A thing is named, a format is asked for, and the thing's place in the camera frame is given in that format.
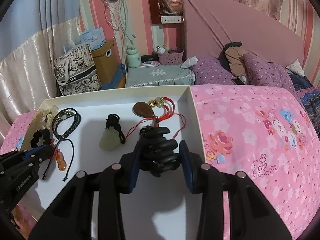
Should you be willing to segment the person's left hand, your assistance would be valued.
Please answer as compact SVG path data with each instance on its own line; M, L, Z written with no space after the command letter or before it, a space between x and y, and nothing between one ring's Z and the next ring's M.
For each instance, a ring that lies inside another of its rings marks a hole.
M30 233L29 223L24 217L23 211L20 209L18 205L14 207L12 214L16 224L19 226L20 233L25 235L29 234Z

